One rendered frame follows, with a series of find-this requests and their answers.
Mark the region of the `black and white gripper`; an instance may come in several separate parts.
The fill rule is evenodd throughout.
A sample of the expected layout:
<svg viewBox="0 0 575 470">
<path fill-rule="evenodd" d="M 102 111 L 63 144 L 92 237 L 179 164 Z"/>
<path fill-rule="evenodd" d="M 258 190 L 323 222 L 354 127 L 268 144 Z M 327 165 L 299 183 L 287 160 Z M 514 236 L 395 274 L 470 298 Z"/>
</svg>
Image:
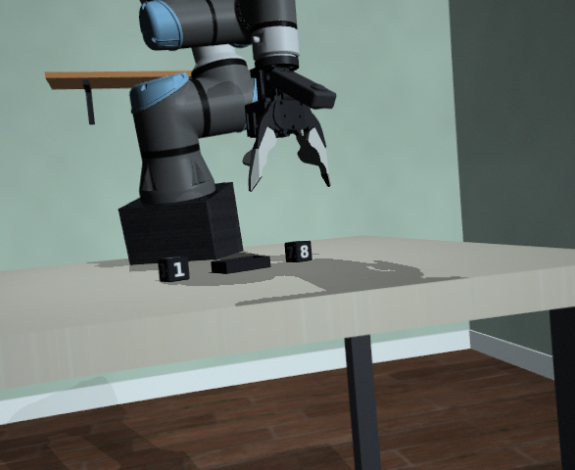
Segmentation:
<svg viewBox="0 0 575 470">
<path fill-rule="evenodd" d="M 290 134 L 297 135 L 301 147 L 299 159 L 306 164 L 318 165 L 327 187 L 331 186 L 326 143 L 318 119 L 311 108 L 269 85 L 272 70 L 295 71 L 298 68 L 297 57 L 279 55 L 256 60 L 255 67 L 250 70 L 251 78 L 256 79 L 259 100 L 245 105 L 247 137 L 256 138 L 253 149 L 245 154 L 242 161 L 250 167 L 250 192 L 262 178 L 267 153 L 275 146 L 276 138 Z"/>
</svg>

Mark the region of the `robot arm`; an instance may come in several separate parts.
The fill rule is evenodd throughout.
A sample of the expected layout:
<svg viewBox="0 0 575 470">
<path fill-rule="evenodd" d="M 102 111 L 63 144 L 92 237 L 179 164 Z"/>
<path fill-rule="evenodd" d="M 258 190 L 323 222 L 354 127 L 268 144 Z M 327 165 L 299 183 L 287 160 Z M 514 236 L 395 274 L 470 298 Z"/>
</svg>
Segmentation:
<svg viewBox="0 0 575 470">
<path fill-rule="evenodd" d="M 140 200 L 167 204 L 216 190 L 199 138 L 247 130 L 245 105 L 258 101 L 257 83 L 235 48 L 252 45 L 254 61 L 299 58 L 299 35 L 295 0 L 149 1 L 140 0 L 139 10 L 146 45 L 191 48 L 196 63 L 192 79 L 182 72 L 129 92 L 142 159 Z M 332 109 L 337 96 L 289 70 L 272 70 L 269 85 L 314 110 Z"/>
</svg>

